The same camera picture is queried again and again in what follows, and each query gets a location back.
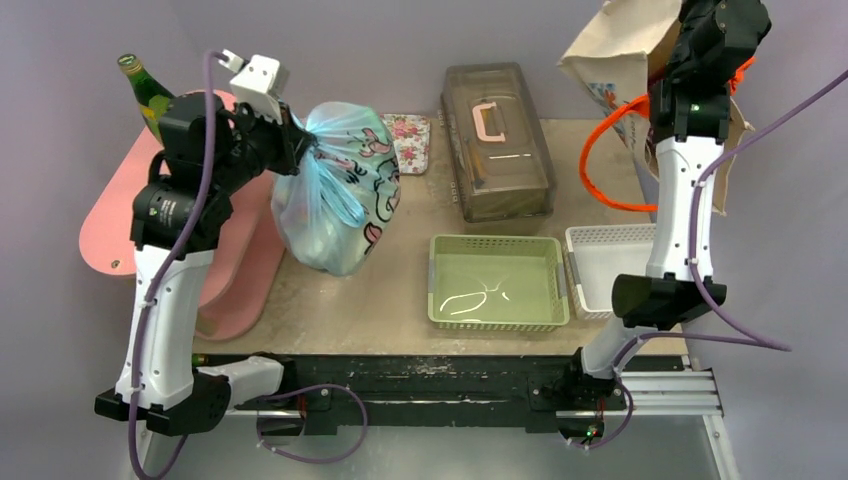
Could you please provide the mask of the beige tote bag orange handles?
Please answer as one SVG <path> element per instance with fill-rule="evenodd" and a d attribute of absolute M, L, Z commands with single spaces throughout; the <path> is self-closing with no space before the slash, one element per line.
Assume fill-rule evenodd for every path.
<path fill-rule="evenodd" d="M 683 1 L 605 1 L 559 60 L 559 68 L 583 85 L 607 117 L 621 105 L 647 94 L 667 63 L 680 24 Z M 726 150 L 736 147 L 754 127 L 734 100 L 730 107 Z M 647 118 L 628 114 L 612 126 L 635 163 L 659 178 Z M 726 216 L 726 197 L 733 159 L 718 168 L 713 211 Z"/>

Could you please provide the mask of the pink two-tier shelf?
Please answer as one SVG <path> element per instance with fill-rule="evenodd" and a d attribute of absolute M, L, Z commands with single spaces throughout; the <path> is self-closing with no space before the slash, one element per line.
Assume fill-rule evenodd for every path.
<path fill-rule="evenodd" d="M 283 257 L 268 200 L 294 163 L 293 126 L 282 101 L 198 91 L 166 102 L 159 147 L 125 158 L 79 247 L 97 271 L 137 275 L 140 338 L 222 342 L 257 324 Z"/>

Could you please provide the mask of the blue printed plastic bag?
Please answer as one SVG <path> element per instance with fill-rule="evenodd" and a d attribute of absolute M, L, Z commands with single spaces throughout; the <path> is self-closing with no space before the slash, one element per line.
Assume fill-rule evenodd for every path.
<path fill-rule="evenodd" d="M 316 106 L 300 124 L 314 138 L 295 176 L 274 179 L 271 210 L 288 252 L 334 276 L 354 274 L 398 207 L 393 135 L 370 107 Z"/>

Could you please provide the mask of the white plastic basket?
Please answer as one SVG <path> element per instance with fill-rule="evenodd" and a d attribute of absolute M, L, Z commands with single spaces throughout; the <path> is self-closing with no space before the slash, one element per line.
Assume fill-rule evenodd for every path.
<path fill-rule="evenodd" d="M 620 274 L 645 273 L 654 233 L 652 223 L 565 230 L 566 273 L 579 320 L 603 323 L 612 317 L 613 283 Z"/>

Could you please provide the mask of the aluminium frame rail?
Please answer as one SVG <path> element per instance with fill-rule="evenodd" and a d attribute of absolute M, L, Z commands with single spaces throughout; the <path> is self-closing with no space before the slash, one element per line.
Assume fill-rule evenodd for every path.
<path fill-rule="evenodd" d="M 691 370 L 686 362 L 678 357 L 642 357 L 637 359 L 636 367 L 626 371 L 619 386 L 624 392 L 626 411 L 611 417 L 604 416 L 604 409 L 597 409 L 599 418 L 595 420 L 618 419 L 629 408 L 643 416 L 714 416 L 721 412 L 714 376 L 710 372 Z M 598 400 L 606 395 L 591 392 Z M 248 412 L 228 411 L 230 417 L 254 417 L 296 420 L 302 413 L 285 414 L 282 417 L 265 417 Z"/>

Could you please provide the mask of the grey transparent lidded box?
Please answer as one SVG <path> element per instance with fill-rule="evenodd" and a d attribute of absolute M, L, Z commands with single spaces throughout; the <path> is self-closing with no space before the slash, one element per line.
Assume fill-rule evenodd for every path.
<path fill-rule="evenodd" d="M 555 172 L 517 63 L 447 68 L 441 106 L 467 223 L 545 218 L 553 212 Z"/>

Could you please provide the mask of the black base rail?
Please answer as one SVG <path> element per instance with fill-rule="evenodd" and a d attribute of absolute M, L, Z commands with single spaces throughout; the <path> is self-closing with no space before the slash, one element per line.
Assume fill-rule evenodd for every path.
<path fill-rule="evenodd" d="M 290 400 L 249 400 L 237 412 L 302 413 L 308 435 L 341 426 L 521 428 L 557 433 L 626 411 L 620 387 L 598 400 L 574 388 L 568 355 L 282 356 Z"/>

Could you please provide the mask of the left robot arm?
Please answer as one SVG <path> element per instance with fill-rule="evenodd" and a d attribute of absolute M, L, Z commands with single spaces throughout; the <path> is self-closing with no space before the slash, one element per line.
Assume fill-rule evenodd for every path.
<path fill-rule="evenodd" d="M 136 263 L 136 310 L 126 359 L 95 412 L 143 421 L 180 437 L 214 429 L 235 406 L 262 398 L 284 409 L 298 382 L 284 361 L 259 354 L 213 367 L 192 363 L 200 296 L 232 197 L 265 172 L 294 174 L 314 137 L 273 100 L 224 105 L 214 94 L 173 99 L 160 118 L 162 148 L 132 203 L 130 238 Z"/>

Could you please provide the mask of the green glass bottle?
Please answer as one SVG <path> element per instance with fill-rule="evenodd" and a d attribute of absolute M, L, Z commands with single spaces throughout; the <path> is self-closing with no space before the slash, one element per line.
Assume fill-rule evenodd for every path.
<path fill-rule="evenodd" d="M 159 143 L 162 143 L 159 119 L 168 110 L 175 95 L 146 70 L 137 55 L 123 54 L 117 59 L 117 65 L 131 85 L 148 130 Z"/>

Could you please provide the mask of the green plastic basket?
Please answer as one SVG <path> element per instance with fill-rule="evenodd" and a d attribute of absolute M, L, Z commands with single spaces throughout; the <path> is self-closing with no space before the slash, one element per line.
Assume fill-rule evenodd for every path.
<path fill-rule="evenodd" d="M 428 317 L 438 328 L 550 332 L 571 314 L 563 250 L 552 237 L 436 235 Z"/>

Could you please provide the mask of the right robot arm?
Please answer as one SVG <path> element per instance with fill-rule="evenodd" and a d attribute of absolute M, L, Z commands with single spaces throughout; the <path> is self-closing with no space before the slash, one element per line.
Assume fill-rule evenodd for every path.
<path fill-rule="evenodd" d="M 572 358 L 561 392 L 576 407 L 612 393 L 644 340 L 670 335 L 726 297 L 709 253 L 713 171 L 729 136 L 734 82 L 771 21 L 759 1 L 685 1 L 670 14 L 677 34 L 668 59 L 644 95 L 607 118 L 649 120 L 660 179 L 652 251 L 644 275 L 617 276 L 612 319 Z"/>

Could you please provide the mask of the floral tray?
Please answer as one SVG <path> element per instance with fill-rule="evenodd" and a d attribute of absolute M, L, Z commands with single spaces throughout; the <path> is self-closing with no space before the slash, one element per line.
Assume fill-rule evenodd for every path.
<path fill-rule="evenodd" d="M 423 175 L 429 166 L 430 119 L 397 113 L 384 113 L 380 118 L 394 139 L 400 174 Z"/>

